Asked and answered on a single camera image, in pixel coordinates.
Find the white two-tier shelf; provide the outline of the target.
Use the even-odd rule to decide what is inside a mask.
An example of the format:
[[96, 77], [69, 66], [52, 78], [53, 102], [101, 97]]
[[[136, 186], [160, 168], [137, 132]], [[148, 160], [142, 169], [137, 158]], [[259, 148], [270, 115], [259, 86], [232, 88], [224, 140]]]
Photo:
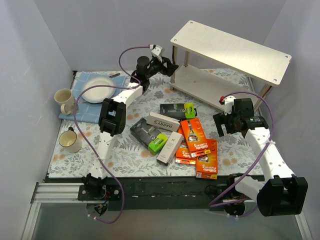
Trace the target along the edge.
[[188, 21], [170, 40], [173, 54], [185, 51], [183, 65], [173, 74], [170, 86], [220, 110], [221, 96], [243, 88], [189, 64], [190, 54], [211, 60], [225, 68], [264, 83], [259, 96], [280, 85], [291, 55], [199, 22]]

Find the black green razor box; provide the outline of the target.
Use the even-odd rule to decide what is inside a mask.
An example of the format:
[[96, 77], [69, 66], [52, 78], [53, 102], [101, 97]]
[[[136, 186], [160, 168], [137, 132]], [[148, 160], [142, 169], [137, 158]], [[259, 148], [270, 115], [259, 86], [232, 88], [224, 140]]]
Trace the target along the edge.
[[168, 141], [168, 137], [156, 127], [141, 118], [131, 128], [130, 133], [143, 144], [153, 155], [158, 154]]
[[197, 116], [197, 110], [193, 103], [166, 103], [160, 105], [160, 114], [177, 119], [189, 120]]

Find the grey Harry's razor box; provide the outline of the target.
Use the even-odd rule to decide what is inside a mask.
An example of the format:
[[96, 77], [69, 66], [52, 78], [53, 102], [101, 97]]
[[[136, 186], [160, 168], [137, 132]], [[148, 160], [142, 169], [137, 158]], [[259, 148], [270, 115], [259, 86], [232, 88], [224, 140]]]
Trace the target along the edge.
[[177, 132], [181, 125], [177, 119], [161, 115], [152, 111], [149, 113], [146, 119], [146, 123], [154, 127], [172, 132]]

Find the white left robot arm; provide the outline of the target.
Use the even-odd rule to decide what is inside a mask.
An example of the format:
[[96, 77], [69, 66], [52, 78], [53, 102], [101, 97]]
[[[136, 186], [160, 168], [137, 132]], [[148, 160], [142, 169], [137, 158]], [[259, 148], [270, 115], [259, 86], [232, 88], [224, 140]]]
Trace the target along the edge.
[[107, 195], [106, 178], [111, 174], [106, 169], [105, 160], [111, 155], [117, 137], [126, 126], [127, 107], [148, 89], [150, 78], [161, 73], [172, 76], [178, 69], [174, 60], [166, 57], [141, 56], [137, 59], [136, 70], [130, 83], [123, 91], [113, 98], [105, 98], [99, 115], [99, 145], [94, 149], [98, 163], [95, 163], [88, 175], [83, 177], [83, 186], [87, 194], [95, 200], [104, 199]]

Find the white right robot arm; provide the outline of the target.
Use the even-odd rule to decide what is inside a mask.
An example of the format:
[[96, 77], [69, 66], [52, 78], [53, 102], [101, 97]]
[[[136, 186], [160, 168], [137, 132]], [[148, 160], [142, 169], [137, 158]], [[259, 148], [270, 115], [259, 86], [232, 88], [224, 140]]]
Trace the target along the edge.
[[241, 133], [256, 155], [264, 181], [253, 179], [249, 174], [232, 174], [229, 184], [216, 200], [227, 194], [232, 199], [245, 195], [257, 203], [260, 213], [265, 216], [298, 215], [302, 212], [308, 183], [288, 167], [271, 140], [272, 133], [266, 120], [256, 116], [250, 98], [222, 97], [224, 111], [213, 116], [219, 136], [222, 126], [228, 134]]

